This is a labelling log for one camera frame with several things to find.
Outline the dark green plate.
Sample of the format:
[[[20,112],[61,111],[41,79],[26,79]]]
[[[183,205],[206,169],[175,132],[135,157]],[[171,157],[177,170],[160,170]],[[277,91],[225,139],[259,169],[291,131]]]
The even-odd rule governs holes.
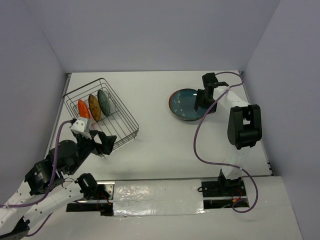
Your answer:
[[[197,90],[184,88],[175,91],[168,100],[170,111],[175,117],[183,121],[197,121],[203,117],[206,109],[199,107],[195,110]]]

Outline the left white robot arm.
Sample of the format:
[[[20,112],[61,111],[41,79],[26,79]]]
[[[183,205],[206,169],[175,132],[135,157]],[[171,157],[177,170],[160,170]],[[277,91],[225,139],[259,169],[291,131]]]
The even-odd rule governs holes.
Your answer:
[[[91,154],[109,155],[117,139],[101,131],[75,134],[76,141],[56,142],[42,161],[25,175],[24,182],[13,196],[0,207],[0,238],[19,240],[28,235],[31,224],[80,199],[94,199],[109,194],[90,173],[81,174],[61,191],[49,194],[65,182],[64,175],[73,175]]]

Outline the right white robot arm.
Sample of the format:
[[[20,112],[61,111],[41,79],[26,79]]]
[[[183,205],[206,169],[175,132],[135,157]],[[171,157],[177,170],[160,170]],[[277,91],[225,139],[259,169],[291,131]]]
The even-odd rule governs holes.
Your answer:
[[[217,178],[217,190],[223,196],[228,196],[234,189],[241,187],[243,166],[251,148],[262,139],[261,108],[257,104],[249,104],[232,91],[232,88],[243,85],[229,85],[217,79],[214,72],[202,76],[204,89],[197,91],[194,109],[205,109],[203,117],[196,129],[193,150],[197,158],[196,141],[200,127],[208,114],[214,113],[218,105],[229,112],[227,139],[233,146],[231,157],[226,162],[209,162],[209,165],[221,166]]]

